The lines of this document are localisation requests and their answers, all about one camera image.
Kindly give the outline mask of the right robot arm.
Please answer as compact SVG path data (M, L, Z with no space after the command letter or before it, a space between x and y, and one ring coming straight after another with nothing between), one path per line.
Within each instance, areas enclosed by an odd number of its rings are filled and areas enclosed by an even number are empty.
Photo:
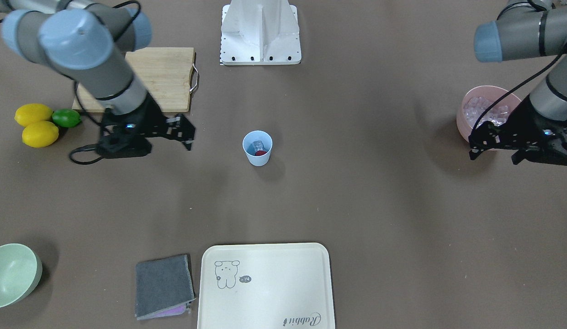
M0 0L1 36L16 54L81 84L105 113L100 136L87 150L106 159L136 158L149 138L181 142L191 150L195 127L183 114L164 116L127 52L145 48L152 27L141 8L93 0Z

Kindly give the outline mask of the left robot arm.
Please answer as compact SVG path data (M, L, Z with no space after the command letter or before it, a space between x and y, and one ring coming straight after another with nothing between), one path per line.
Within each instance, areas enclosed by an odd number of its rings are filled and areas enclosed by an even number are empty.
M483 63L553 56L546 77L496 126L478 119L469 158L491 149L514 150L523 160L567 166L567 5L551 0L509 0L494 21L475 31L475 57Z

